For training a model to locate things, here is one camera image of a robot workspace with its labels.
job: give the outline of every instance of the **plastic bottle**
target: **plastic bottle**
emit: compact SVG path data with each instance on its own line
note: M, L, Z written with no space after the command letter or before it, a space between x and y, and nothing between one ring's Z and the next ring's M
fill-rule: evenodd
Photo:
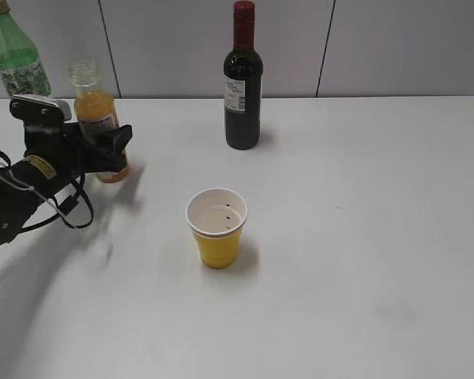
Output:
M51 94L37 47L10 16L6 0L0 0L0 76L9 96Z
M74 110L87 141L96 143L96 137L119 126L112 95L99 87L100 68L94 61L75 62L70 67L70 76L77 90ZM118 173L98 172L101 182L113 183L124 179L130 172L127 165Z

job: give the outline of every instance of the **wine bottle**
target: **wine bottle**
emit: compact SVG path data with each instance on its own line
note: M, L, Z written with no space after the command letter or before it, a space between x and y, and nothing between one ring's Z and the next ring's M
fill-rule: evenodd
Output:
M229 146L247 150L260 137L263 63L254 50L254 3L234 4L234 49L224 60L224 127Z

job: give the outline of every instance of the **glass bottle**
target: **glass bottle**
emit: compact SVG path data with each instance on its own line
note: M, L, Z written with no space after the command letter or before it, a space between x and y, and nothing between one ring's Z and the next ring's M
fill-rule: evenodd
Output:
M119 127L112 95L100 88L100 68L94 61L75 62L70 67L70 77L77 90L74 110L85 140L95 144L102 132ZM118 173L97 172L101 182L113 183L124 179L130 166Z

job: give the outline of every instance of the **white label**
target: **white label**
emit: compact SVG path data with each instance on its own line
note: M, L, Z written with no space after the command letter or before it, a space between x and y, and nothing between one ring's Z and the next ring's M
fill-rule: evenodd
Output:
M49 96L51 93L51 86L40 59L31 65L15 69L0 69L0 76L11 97L26 93Z
M246 111L246 81L236 81L224 77L224 106L235 112Z
M96 137L103 132L108 132L109 130L116 129L118 123L116 122L116 117L114 114L108 114L105 117L102 117L98 120L86 120L84 118L79 119L81 124L81 130L85 136L85 140L96 144Z

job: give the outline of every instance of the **paper cup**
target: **paper cup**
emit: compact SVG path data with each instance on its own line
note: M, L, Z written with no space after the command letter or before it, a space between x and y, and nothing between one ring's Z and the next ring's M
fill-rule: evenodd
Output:
M204 264L225 268L235 261L246 218L246 202L229 189L207 189L190 200L186 219Z

